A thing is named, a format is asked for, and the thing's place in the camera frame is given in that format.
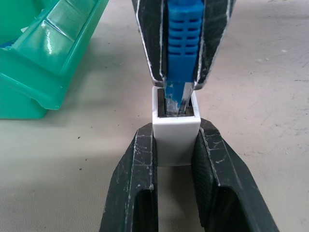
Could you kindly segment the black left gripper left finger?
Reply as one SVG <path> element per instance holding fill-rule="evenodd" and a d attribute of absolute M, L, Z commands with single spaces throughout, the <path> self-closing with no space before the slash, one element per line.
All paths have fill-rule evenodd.
<path fill-rule="evenodd" d="M 98 232 L 158 232 L 157 151 L 151 123 L 118 162 Z"/>

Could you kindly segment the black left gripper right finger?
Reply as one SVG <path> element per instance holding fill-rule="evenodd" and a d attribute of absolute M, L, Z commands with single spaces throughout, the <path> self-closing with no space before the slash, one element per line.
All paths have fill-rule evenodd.
<path fill-rule="evenodd" d="M 194 145 L 192 178 L 205 232 L 280 232 L 249 168 L 207 120 Z"/>

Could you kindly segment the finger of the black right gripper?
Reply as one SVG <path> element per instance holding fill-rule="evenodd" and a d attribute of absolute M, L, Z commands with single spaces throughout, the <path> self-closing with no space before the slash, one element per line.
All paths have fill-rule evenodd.
<path fill-rule="evenodd" d="M 167 0 L 132 0 L 150 77 L 163 87 L 167 73 Z"/>
<path fill-rule="evenodd" d="M 194 72 L 194 90 L 202 89 L 208 80 L 236 0 L 202 0 L 202 3 L 203 18 Z"/>

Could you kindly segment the white coupler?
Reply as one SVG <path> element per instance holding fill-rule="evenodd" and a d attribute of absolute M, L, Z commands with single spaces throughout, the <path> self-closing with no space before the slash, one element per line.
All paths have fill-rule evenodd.
<path fill-rule="evenodd" d="M 191 95 L 185 115 L 168 116 L 165 112 L 164 89 L 153 87 L 152 124 L 158 165 L 190 165 L 201 124 L 195 93 Z"/>

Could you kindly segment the green plastic bin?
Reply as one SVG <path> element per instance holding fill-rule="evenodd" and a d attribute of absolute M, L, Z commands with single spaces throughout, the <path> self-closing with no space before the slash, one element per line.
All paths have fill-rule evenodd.
<path fill-rule="evenodd" d="M 0 119 L 58 110 L 109 0 L 0 0 Z"/>

